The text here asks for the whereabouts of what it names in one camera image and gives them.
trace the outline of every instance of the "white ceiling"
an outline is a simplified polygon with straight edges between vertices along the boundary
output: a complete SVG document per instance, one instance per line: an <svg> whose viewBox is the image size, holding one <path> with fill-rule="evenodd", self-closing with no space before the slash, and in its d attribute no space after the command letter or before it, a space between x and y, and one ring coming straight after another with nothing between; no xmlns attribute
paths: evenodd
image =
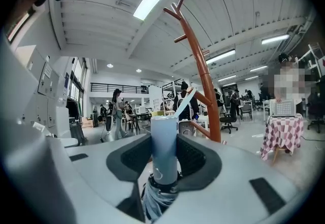
<svg viewBox="0 0 325 224"><path fill-rule="evenodd" d="M184 34L179 21L162 11L178 0L161 0L144 22L133 17L141 0L115 1L61 2L64 55L96 58L103 66L114 63L118 73L134 74L140 68L145 78L199 80L187 40L173 41ZM236 49L236 55L209 65L215 81L234 74L237 81L255 76L250 69L270 64L275 51L290 51L301 38L299 27L308 28L307 17L313 19L311 10L307 0L185 0L181 9L210 57ZM261 45L262 39L287 32L291 38L282 45Z"/></svg>

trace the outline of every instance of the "railing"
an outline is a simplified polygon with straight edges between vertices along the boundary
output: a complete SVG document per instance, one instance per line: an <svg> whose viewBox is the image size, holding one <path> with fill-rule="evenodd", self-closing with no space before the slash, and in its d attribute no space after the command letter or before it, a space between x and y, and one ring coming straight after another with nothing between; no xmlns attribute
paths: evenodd
<svg viewBox="0 0 325 224"><path fill-rule="evenodd" d="M181 85L182 84L182 79L175 80L175 85ZM166 85L162 86L162 89L167 89L173 86L173 82L167 83Z"/></svg>
<svg viewBox="0 0 325 224"><path fill-rule="evenodd" d="M128 86L128 85L116 85L116 84L105 84L105 83L91 83L91 92L114 92L115 89L119 89L124 93L138 93L138 94L149 94L148 87L146 86Z"/></svg>

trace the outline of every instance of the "red and white checkered tablecloth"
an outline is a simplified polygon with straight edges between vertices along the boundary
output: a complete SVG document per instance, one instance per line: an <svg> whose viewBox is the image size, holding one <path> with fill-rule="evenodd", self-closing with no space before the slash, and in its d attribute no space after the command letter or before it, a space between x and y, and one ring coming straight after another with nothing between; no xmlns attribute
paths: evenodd
<svg viewBox="0 0 325 224"><path fill-rule="evenodd" d="M300 136L304 133L304 120L301 114L295 117L269 117L266 126L266 138L261 147L263 160L268 159L268 152L278 145L294 152L300 147Z"/></svg>

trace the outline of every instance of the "wooden coat rack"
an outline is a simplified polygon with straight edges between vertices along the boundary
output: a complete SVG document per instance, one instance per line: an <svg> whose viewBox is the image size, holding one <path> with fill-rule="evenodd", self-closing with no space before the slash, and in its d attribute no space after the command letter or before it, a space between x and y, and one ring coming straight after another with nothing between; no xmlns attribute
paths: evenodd
<svg viewBox="0 0 325 224"><path fill-rule="evenodd" d="M202 86L204 91L204 95L196 91L194 97L197 100L201 101L203 104L205 104L208 108L210 132L206 131L202 126L200 126L196 122L192 121L191 124L211 140L216 142L221 142L218 106L217 106L217 100L215 97L212 79L206 61L204 59L204 55L201 51L200 44L192 28L190 27L190 25L188 24L185 17L180 11L183 1L184 0L179 0L177 5L175 3L171 4L174 11L171 11L166 7L164 8L164 11L170 14L171 16L175 17L177 20L179 20L185 32L184 35L175 39L174 42L178 43L180 41L188 39L188 42L191 46L194 58L197 62L199 75L202 81ZM193 88L188 88L187 92L191 93L192 90Z"/></svg>

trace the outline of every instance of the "white cabinet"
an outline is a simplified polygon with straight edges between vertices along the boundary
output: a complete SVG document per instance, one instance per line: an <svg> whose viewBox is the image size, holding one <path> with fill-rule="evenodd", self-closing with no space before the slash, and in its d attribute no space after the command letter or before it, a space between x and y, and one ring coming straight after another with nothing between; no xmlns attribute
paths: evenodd
<svg viewBox="0 0 325 224"><path fill-rule="evenodd" d="M52 71L50 77L50 86L49 86L50 91L48 97L56 98L58 82L59 82L59 76L54 71Z"/></svg>
<svg viewBox="0 0 325 224"><path fill-rule="evenodd" d="M39 81L45 60L38 52L36 45L18 47L15 55L32 74Z"/></svg>
<svg viewBox="0 0 325 224"><path fill-rule="evenodd" d="M48 126L47 100L46 96L36 94L36 122L44 126Z"/></svg>
<svg viewBox="0 0 325 224"><path fill-rule="evenodd" d="M48 99L47 101L47 116L48 116L48 126L52 127L56 125L56 116L55 116L55 100Z"/></svg>
<svg viewBox="0 0 325 224"><path fill-rule="evenodd" d="M30 99L24 113L21 116L21 121L26 125L34 125L34 122L37 120L36 115L36 96L38 94L33 94L32 98Z"/></svg>
<svg viewBox="0 0 325 224"><path fill-rule="evenodd" d="M38 92L43 95L50 95L52 69L48 63L45 63L40 78Z"/></svg>

